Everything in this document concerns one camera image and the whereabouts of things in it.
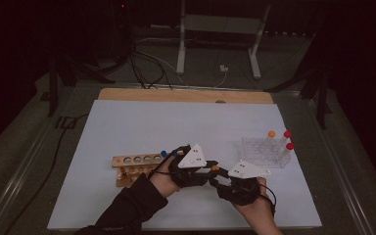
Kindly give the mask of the person's right hand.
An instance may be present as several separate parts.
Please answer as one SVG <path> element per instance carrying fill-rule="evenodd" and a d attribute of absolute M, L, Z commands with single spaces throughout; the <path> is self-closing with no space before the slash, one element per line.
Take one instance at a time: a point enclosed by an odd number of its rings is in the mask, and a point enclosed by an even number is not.
<path fill-rule="evenodd" d="M 266 193 L 266 179 L 257 178 L 260 195 L 251 203 L 245 206 L 234 204 L 234 208 L 243 216 L 250 225 L 262 225 L 274 222 L 274 215 L 271 209 L 271 201 Z"/>

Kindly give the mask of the red capped test tube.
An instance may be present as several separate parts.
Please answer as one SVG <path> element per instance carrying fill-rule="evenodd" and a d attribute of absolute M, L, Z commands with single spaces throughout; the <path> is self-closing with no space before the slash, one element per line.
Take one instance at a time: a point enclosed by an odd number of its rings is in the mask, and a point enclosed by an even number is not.
<path fill-rule="evenodd" d="M 290 153 L 295 148 L 295 145 L 293 143 L 287 143 L 285 146 L 285 149 L 281 155 L 283 160 L 289 160 L 290 159 Z"/>
<path fill-rule="evenodd" d="M 286 130 L 283 135 L 281 136 L 281 138 L 279 139 L 279 147 L 280 148 L 284 148 L 286 146 L 286 143 L 288 141 L 288 139 L 292 136 L 292 132 L 289 131 L 289 130 Z"/>

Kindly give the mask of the person's left hand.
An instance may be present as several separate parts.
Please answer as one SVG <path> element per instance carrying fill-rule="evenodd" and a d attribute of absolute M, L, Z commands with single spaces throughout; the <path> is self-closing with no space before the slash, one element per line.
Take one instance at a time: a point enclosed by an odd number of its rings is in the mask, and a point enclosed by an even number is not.
<path fill-rule="evenodd" d="M 168 166 L 170 163 L 171 160 L 167 160 L 161 165 L 158 171 L 150 177 L 150 181 L 164 198 L 168 198 L 173 193 L 180 190 L 168 175 Z"/>

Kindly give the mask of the wooden test tube rack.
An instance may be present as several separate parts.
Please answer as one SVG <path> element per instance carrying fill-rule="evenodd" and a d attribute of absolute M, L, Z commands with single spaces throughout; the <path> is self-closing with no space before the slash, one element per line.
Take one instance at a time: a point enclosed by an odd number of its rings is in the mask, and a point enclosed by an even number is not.
<path fill-rule="evenodd" d="M 142 173 L 152 176 L 166 161 L 161 153 L 113 157 L 112 168 L 117 169 L 116 187 L 130 187 Z"/>

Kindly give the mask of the white table mat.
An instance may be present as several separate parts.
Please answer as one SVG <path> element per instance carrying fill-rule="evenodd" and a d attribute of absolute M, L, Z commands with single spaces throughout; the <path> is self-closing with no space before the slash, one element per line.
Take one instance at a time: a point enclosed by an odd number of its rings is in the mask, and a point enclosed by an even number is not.
<path fill-rule="evenodd" d="M 275 104 L 217 104 L 96 100 L 76 147 L 47 225 L 73 230 L 94 224 L 121 188 L 114 156 L 168 152 L 199 143 L 206 160 L 229 169 L 239 162 L 235 142 L 288 129 Z M 268 187 L 277 198 L 275 220 L 282 228 L 322 226 L 294 151 L 283 168 L 271 169 Z M 232 205 L 209 184 L 181 189 L 143 223 L 144 230 L 248 229 Z"/>

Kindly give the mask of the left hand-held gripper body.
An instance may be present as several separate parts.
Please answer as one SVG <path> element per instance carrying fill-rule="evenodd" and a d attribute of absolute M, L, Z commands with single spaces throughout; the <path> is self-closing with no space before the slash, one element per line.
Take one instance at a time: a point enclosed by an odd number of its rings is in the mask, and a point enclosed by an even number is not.
<path fill-rule="evenodd" d="M 202 186 L 207 178 L 202 173 L 196 173 L 201 167 L 206 167 L 206 159 L 200 144 L 179 147 L 178 156 L 168 166 L 172 181 L 180 188 Z"/>

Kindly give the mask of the dark equipment tower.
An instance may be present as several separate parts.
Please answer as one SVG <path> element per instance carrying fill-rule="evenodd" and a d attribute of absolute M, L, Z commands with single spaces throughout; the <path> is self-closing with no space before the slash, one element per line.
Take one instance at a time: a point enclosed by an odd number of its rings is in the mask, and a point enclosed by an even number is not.
<path fill-rule="evenodd" d="M 113 11 L 113 49 L 112 55 L 117 64 L 127 60 L 133 43 L 132 24 L 127 0 L 110 0 Z"/>

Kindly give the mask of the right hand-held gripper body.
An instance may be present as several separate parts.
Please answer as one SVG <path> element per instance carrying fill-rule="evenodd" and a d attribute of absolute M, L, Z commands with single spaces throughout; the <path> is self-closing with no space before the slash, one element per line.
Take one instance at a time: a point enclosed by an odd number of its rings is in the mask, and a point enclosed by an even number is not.
<path fill-rule="evenodd" d="M 246 161 L 236 163 L 227 171 L 230 176 L 230 183 L 227 185 L 229 190 L 224 193 L 216 191 L 217 195 L 219 198 L 239 206 L 251 204 L 260 195 L 257 178 L 271 174 L 269 169 Z"/>

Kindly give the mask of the clear plastic test tube rack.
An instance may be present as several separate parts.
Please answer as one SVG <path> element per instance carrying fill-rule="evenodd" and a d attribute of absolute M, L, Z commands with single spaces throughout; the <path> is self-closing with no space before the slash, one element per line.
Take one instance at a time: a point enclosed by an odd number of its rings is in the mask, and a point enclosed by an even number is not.
<path fill-rule="evenodd" d="M 254 165 L 269 168 L 283 168 L 291 159 L 283 160 L 281 155 L 285 149 L 279 147 L 279 139 L 274 139 L 276 145 L 272 148 L 266 147 L 266 138 L 246 138 L 234 143 L 238 158 Z"/>

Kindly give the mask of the metal floor rail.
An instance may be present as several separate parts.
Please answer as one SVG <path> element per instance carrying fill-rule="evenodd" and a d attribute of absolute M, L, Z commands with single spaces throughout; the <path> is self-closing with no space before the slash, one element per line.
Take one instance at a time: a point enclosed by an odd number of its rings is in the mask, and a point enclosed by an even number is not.
<path fill-rule="evenodd" d="M 66 130 L 61 117 L 47 118 L 0 196 L 0 235 L 56 235 L 46 228 L 60 177 Z"/>
<path fill-rule="evenodd" d="M 340 187 L 343 197 L 346 201 L 347 207 L 352 215 L 352 219 L 358 230 L 359 235 L 375 235 L 370 222 L 368 221 L 365 212 L 360 204 L 357 194 L 355 193 L 347 174 L 339 159 L 339 155 L 334 149 L 331 140 L 321 128 L 316 117 L 316 108 L 311 100 L 303 99 L 306 111 L 310 116 L 311 121 L 314 123 L 317 134 L 320 136 L 321 143 L 326 149 L 327 160 L 329 161 L 334 177 Z"/>

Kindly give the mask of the grey metal stand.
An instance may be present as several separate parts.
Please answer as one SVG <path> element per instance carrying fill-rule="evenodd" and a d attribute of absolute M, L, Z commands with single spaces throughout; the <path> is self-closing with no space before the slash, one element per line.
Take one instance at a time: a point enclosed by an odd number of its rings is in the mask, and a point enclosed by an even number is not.
<path fill-rule="evenodd" d="M 270 4 L 264 4 L 262 15 L 257 19 L 192 15 L 186 13 L 186 0 L 181 0 L 179 49 L 176 63 L 176 73 L 183 74 L 185 70 L 185 32 L 187 30 L 200 32 L 228 32 L 252 34 L 255 37 L 254 44 L 248 49 L 248 56 L 253 78 L 261 79 L 257 50 L 264 33 L 264 28 L 270 12 L 270 8 Z"/>

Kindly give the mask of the black stand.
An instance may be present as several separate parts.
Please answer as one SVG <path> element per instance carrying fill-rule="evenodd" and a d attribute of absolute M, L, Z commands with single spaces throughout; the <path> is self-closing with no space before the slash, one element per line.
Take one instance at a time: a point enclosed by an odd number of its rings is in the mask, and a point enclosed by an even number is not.
<path fill-rule="evenodd" d="M 317 96 L 316 120 L 325 129 L 325 114 L 327 111 L 327 89 L 330 71 L 334 66 L 334 44 L 315 35 L 307 47 L 297 71 L 286 81 L 265 89 L 265 92 L 278 93 L 303 81 L 305 84 L 300 90 L 303 99 L 312 99 Z"/>
<path fill-rule="evenodd" d="M 58 81 L 61 80 L 65 86 L 76 85 L 77 79 L 73 73 L 74 69 L 83 71 L 91 79 L 100 83 L 113 83 L 112 80 L 103 77 L 68 55 L 51 54 L 48 60 L 49 93 L 47 100 L 49 101 L 49 117 L 54 115 L 59 106 Z"/>

